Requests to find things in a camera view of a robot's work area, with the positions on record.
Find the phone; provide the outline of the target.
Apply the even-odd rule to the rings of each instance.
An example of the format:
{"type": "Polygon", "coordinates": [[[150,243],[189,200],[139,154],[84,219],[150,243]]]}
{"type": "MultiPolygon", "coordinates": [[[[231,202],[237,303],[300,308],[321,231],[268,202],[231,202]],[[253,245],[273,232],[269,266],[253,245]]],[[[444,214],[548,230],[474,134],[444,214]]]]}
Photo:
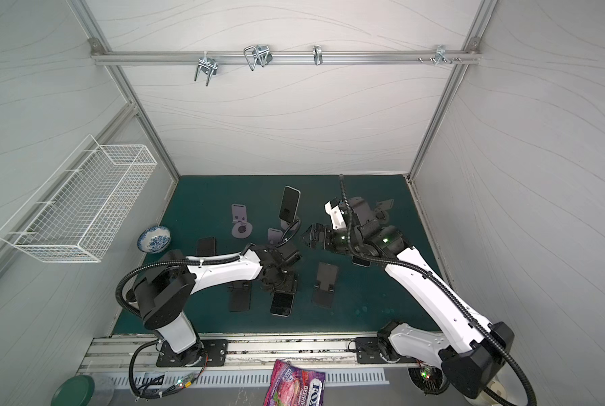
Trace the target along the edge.
{"type": "Polygon", "coordinates": [[[362,258],[356,257],[356,256],[352,257],[352,264],[355,266],[358,266],[358,267],[365,267],[365,268],[368,268],[371,266],[371,262],[364,260],[362,258]]]}
{"type": "Polygon", "coordinates": [[[296,292],[296,288],[276,289],[271,301],[270,314],[272,316],[289,317],[292,314],[296,292]]]}
{"type": "Polygon", "coordinates": [[[279,218],[285,223],[294,223],[297,219],[297,208],[301,192],[291,186],[286,186],[282,194],[282,203],[279,211],[279,218]]]}

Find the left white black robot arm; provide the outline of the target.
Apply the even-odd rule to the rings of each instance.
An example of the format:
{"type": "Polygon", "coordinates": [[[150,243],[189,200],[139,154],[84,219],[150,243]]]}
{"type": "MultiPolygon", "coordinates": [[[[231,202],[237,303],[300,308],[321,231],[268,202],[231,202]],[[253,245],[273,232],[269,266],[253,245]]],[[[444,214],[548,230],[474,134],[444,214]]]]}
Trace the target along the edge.
{"type": "Polygon", "coordinates": [[[289,239],[275,245],[249,244],[230,255],[185,257],[180,250],[172,250],[161,261],[122,277],[115,298],[179,357],[203,349],[184,313],[190,296],[217,285],[253,280],[270,292],[290,294],[296,281],[291,268],[300,258],[289,239]]]}

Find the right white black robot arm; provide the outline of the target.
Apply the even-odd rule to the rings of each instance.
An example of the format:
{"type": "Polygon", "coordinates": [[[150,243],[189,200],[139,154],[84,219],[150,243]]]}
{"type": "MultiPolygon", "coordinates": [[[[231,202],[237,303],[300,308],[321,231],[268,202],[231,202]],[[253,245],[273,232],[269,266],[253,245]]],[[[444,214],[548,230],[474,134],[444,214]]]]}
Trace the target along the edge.
{"type": "Polygon", "coordinates": [[[475,400],[486,394],[499,405],[508,405],[510,400],[495,392],[490,384],[507,366],[519,380],[526,403],[537,403],[528,376],[510,354],[515,334],[507,324],[492,323],[475,311],[432,270],[419,249],[363,198],[350,198],[342,189],[341,197],[327,202],[324,209],[330,224],[312,224],[302,236],[305,245],[381,266],[439,328],[437,333],[431,333],[407,323],[390,322],[378,332],[384,361],[412,358],[419,364],[419,379],[428,378],[426,369],[439,370],[442,382],[465,398],[475,400]]]}

